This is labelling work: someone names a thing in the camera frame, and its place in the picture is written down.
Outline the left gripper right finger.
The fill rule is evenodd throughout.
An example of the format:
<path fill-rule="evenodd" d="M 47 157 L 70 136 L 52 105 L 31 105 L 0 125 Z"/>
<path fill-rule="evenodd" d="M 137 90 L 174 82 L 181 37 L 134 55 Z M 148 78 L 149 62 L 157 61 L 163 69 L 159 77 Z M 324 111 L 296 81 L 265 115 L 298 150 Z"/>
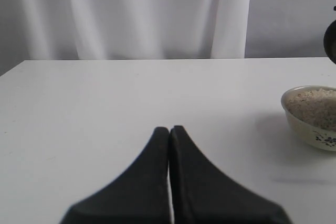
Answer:
<path fill-rule="evenodd" d="M 222 173 L 182 126 L 171 129 L 169 172 L 175 223 L 287 223 L 283 208 Z"/>

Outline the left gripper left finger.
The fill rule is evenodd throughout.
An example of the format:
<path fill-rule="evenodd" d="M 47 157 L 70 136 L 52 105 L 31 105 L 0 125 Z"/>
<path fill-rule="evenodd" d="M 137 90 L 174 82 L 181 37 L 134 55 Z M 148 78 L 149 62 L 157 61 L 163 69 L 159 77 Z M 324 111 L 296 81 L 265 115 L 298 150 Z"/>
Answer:
<path fill-rule="evenodd" d="M 72 205 L 62 223 L 170 223 L 169 130 L 154 129 L 133 163 L 105 188 Z"/>

